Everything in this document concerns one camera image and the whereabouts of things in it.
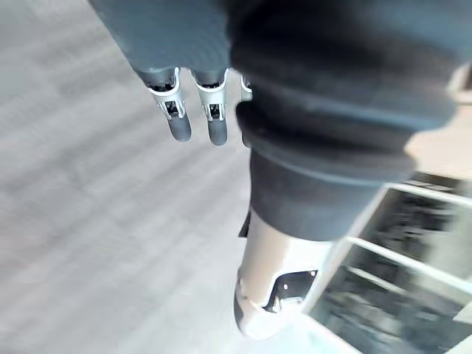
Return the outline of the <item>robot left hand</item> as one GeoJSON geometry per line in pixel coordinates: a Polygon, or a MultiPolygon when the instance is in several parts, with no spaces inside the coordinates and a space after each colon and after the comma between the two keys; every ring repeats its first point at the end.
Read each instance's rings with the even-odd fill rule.
{"type": "Polygon", "coordinates": [[[189,69],[224,143],[228,69],[250,149],[235,321],[265,339],[305,309],[333,247],[387,184],[407,142],[454,115],[453,73],[471,60],[469,1],[92,1],[177,140],[190,137],[176,70],[189,69]]]}

